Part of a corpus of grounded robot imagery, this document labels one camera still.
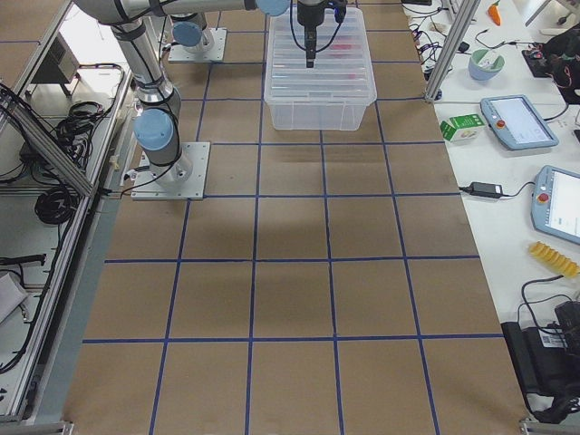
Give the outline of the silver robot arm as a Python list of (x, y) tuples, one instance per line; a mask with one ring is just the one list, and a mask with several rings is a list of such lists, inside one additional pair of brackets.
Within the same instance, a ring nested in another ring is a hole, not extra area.
[(215, 44), (204, 13), (174, 14), (170, 17), (173, 42), (191, 53), (204, 53)]
[(169, 17), (176, 28), (191, 30), (178, 38), (179, 44), (197, 47), (204, 36), (205, 13), (260, 10), (279, 16), (297, 7), (298, 23), (304, 27), (306, 66), (312, 68), (317, 49), (317, 27), (324, 22), (327, 1), (77, 1), (83, 12), (107, 25), (116, 38), (137, 84), (143, 113), (134, 124), (134, 134), (149, 159), (152, 180), (174, 186), (189, 178), (192, 163), (184, 156), (179, 137), (181, 99), (169, 80), (160, 56), (147, 35), (143, 18)]

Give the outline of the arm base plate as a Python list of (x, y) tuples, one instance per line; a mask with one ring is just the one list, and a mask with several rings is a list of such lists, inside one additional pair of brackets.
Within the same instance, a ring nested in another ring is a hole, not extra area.
[(134, 178), (136, 188), (130, 191), (134, 200), (201, 200), (206, 186), (209, 142), (182, 142), (181, 156), (162, 177), (165, 169), (151, 166), (143, 151), (140, 164), (149, 166)]
[(173, 30), (170, 63), (221, 63), (224, 58), (227, 29)]

